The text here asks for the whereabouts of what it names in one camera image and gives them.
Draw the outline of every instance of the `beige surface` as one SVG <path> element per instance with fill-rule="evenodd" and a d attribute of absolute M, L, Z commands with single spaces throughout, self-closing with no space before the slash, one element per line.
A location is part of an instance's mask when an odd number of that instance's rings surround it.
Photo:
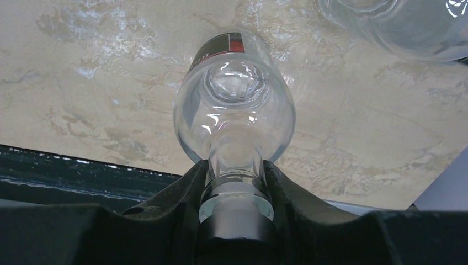
<path fill-rule="evenodd" d="M 468 67 L 403 62 L 306 0 L 0 2 L 0 143 L 184 173 L 172 104 L 198 47 L 242 26 L 291 88 L 277 164 L 321 198 L 402 209 L 468 144 Z"/>

